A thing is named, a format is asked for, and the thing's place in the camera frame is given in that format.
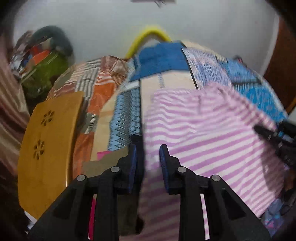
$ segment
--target fabric pile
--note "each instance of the fabric pile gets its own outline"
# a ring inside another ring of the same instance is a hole
[[[72,66],[48,99],[75,91],[84,91],[84,114],[73,177],[91,170],[89,161],[128,146],[132,135],[144,135],[139,211],[145,226],[122,240],[178,237],[179,197],[165,194],[161,144],[195,173],[219,174],[258,217],[283,186],[283,164],[252,128],[275,128],[287,113],[270,85],[240,61],[189,42],[160,43],[128,62],[105,56]]]
[[[10,60],[13,74],[24,77],[52,51],[70,56],[72,46],[65,33],[56,26],[46,26],[35,33],[25,32],[17,41]]]
[[[258,123],[275,128],[274,122],[229,87],[210,83],[199,91],[158,90],[145,123],[146,173],[139,201],[145,226],[128,240],[178,239],[180,197],[165,192],[161,144],[196,174],[220,175],[258,217],[283,187],[283,163],[253,131]],[[203,211],[206,222],[204,202]],[[207,222],[205,232],[208,239]]]

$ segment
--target folded clothes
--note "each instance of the folded clothes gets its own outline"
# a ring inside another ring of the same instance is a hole
[[[254,124],[275,123],[234,89],[210,83],[202,90],[161,89],[146,113],[145,177],[139,214],[141,234],[121,240],[177,240],[180,197],[165,192],[159,148],[196,174],[220,175],[259,217],[280,193],[283,163],[254,132]],[[203,200],[206,238],[209,238]]]

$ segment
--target blue towel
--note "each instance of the blue towel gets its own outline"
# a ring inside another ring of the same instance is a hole
[[[134,57],[136,72],[131,81],[168,70],[189,70],[180,42],[163,42],[144,48]]]

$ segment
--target yellow wooden board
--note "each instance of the yellow wooden board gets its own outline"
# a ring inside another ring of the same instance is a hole
[[[37,219],[72,180],[82,100],[80,91],[42,102],[27,126],[18,161],[18,194],[21,207]]]

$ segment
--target orange patterned cloth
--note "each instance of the orange patterned cloth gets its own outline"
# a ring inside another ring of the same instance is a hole
[[[73,178],[81,174],[82,164],[90,161],[94,132],[100,111],[127,76],[127,63],[117,57],[105,56],[73,65],[54,83],[47,99],[83,91],[84,103],[79,133],[73,153]]]

